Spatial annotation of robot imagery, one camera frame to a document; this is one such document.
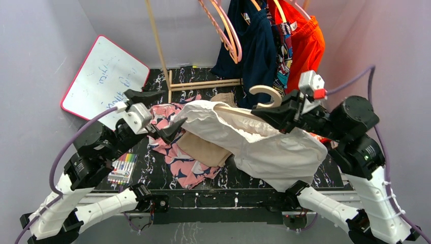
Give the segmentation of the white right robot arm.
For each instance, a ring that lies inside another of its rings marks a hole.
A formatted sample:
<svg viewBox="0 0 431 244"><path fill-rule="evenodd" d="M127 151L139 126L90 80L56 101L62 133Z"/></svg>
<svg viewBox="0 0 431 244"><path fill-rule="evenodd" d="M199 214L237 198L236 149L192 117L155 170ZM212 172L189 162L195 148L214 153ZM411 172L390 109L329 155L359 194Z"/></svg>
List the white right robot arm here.
<svg viewBox="0 0 431 244"><path fill-rule="evenodd" d="M329 155L355 189L362 208L339 203L301 180L286 190L287 206L316 212L341 227L353 243L402 243L421 237L422 230L407 220L395 199L381 147L367 134L379 122L370 101L349 96L332 111L318 105L303 113L305 101L296 90L280 106L258 107L252 114L281 133L302 129L336 142Z"/></svg>

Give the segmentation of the white shorts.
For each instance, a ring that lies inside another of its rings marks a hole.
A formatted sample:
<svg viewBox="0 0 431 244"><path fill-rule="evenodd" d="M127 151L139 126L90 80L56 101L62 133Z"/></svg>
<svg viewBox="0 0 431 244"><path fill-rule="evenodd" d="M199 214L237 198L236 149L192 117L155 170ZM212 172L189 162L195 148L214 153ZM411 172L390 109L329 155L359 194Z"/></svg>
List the white shorts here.
<svg viewBox="0 0 431 244"><path fill-rule="evenodd" d="M284 192L301 180L311 184L327 156L326 147L309 133L295 128L280 133L259 120L219 111L223 102L195 100L186 103L174 117L182 127L234 154L236 167Z"/></svg>

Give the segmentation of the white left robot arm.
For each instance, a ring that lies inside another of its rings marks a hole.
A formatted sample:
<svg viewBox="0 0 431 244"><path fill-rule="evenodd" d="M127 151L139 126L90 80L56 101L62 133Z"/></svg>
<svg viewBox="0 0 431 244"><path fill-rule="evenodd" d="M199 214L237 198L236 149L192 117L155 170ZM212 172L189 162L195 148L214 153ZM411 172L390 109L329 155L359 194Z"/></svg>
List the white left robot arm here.
<svg viewBox="0 0 431 244"><path fill-rule="evenodd" d="M158 129L148 106L163 91L125 91L126 100L87 121L56 156L49 173L51 193L32 213L20 217L28 243L72 243L89 227L128 211L164 211L162 197L143 183L81 206L80 201L114 169L113 163L145 137L171 144L184 120Z"/></svg>

